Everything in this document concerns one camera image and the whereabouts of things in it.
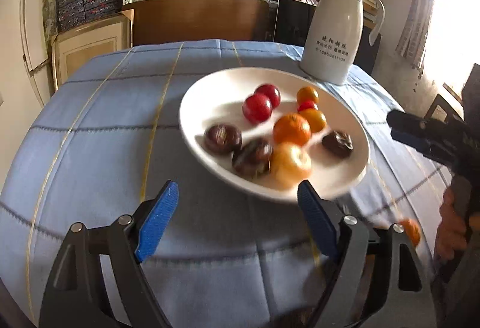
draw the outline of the sunlight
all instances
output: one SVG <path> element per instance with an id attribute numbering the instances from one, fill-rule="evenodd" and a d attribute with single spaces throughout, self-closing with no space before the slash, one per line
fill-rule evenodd
<path id="1" fill-rule="evenodd" d="M 436 0 L 426 44 L 425 75 L 461 93 L 480 61 L 480 0 Z"/>

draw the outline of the chestnut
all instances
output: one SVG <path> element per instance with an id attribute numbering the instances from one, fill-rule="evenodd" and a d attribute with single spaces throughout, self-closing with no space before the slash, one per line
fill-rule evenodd
<path id="1" fill-rule="evenodd" d="M 242 147 L 242 132 L 233 125 L 210 126 L 203 137 L 207 149 L 215 154 L 229 154 Z"/>
<path id="2" fill-rule="evenodd" d="M 322 145 L 335 156 L 345 159 L 352 154 L 353 144 L 349 134 L 335 130 L 322 139 Z"/>
<path id="3" fill-rule="evenodd" d="M 233 153 L 233 169 L 243 177 L 256 178 L 270 172 L 273 147 L 267 139 L 257 138 Z"/>

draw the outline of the stacked boxes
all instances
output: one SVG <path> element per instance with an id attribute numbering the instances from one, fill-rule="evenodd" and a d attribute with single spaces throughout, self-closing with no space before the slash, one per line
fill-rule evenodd
<path id="1" fill-rule="evenodd" d="M 119 12 L 122 0 L 57 0 L 60 31 Z"/>

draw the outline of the blue tablecloth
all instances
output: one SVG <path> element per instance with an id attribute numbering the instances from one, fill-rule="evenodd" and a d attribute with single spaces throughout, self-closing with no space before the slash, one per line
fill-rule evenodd
<path id="1" fill-rule="evenodd" d="M 28 131 L 0 197 L 0 277 L 25 313 L 38 321 L 70 224 L 108 225 L 169 178 L 180 188 L 177 212 L 142 266 L 174 327 L 260 327 L 316 304 L 325 281 L 298 207 L 217 180 L 189 153 L 178 127 L 182 96 L 202 76 L 239 66 L 304 76 L 301 54 L 275 43 L 208 40 L 135 47 L 78 70 Z M 343 86 L 322 86 L 356 114 L 370 141 L 368 172 L 339 205 L 380 226 L 419 221 L 417 251 L 431 272 L 450 173 L 392 141 L 386 113 L 399 105 L 361 69 L 353 66 Z M 108 259 L 102 263 L 114 312 L 127 322 Z"/>

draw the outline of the white wall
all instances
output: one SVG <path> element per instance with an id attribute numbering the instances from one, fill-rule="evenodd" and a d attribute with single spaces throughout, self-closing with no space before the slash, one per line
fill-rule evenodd
<path id="1" fill-rule="evenodd" d="M 419 72 L 395 54 L 412 0 L 383 0 L 383 3 L 385 22 L 372 75 L 405 110 L 423 116 L 437 94 L 437 85 L 427 74 L 419 80 Z"/>
<path id="2" fill-rule="evenodd" d="M 0 0 L 0 189 L 23 137 L 41 110 L 23 65 L 20 0 Z M 39 83 L 45 77 L 37 74 Z"/>

